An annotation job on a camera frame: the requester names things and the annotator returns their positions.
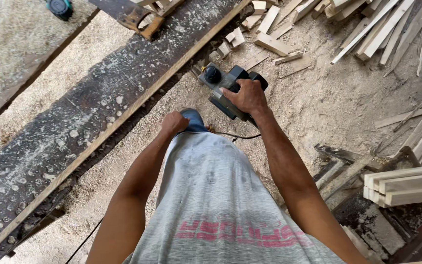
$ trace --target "hand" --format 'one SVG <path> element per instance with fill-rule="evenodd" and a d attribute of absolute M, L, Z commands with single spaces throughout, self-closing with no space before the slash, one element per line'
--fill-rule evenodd
<path fill-rule="evenodd" d="M 253 117 L 268 109 L 265 93 L 259 80 L 238 79 L 235 82 L 241 86 L 238 93 L 231 92 L 226 88 L 220 88 L 220 90 L 238 109 Z"/>
<path fill-rule="evenodd" d="M 172 113 L 167 114 L 164 121 L 162 121 L 161 132 L 167 133 L 167 135 L 175 135 L 187 128 L 189 121 L 190 120 L 184 118 L 181 113 L 173 111 Z"/>

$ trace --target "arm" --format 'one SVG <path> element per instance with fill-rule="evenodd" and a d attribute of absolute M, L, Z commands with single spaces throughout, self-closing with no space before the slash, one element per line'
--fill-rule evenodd
<path fill-rule="evenodd" d="M 238 93 L 221 88 L 240 110 L 252 115 L 262 135 L 273 181 L 289 214 L 307 234 L 324 243 L 347 263 L 368 263 L 355 248 L 324 200 L 296 149 L 279 127 L 259 81 L 237 80 Z"/>
<path fill-rule="evenodd" d="M 146 201 L 157 181 L 167 147 L 187 125 L 188 119 L 179 112 L 165 117 L 160 133 L 135 159 L 115 191 L 86 264 L 119 264 L 134 251 L 146 223 Z"/>

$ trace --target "left hand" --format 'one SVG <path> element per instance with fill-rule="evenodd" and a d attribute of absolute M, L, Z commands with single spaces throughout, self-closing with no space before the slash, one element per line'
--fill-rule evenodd
<path fill-rule="evenodd" d="M 183 131 L 188 126 L 188 118 L 184 118 L 181 113 L 173 111 L 164 118 L 162 121 L 162 132 L 167 133 L 168 135 L 175 135 L 180 131 Z"/>

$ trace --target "person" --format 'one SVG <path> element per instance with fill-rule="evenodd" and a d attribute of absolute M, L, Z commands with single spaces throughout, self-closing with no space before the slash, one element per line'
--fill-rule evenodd
<path fill-rule="evenodd" d="M 325 205 L 260 82 L 237 83 L 238 93 L 221 91 L 255 119 L 290 217 L 241 150 L 207 132 L 195 110 L 175 111 L 115 191 L 87 264 L 367 263 Z M 156 210 L 145 227 L 164 156 Z"/>

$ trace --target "black knob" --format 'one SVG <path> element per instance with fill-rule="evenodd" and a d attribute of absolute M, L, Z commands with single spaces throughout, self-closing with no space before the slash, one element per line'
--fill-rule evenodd
<path fill-rule="evenodd" d="M 207 82 L 215 84 L 221 80 L 221 72 L 214 66 L 209 66 L 204 71 L 204 78 Z"/>

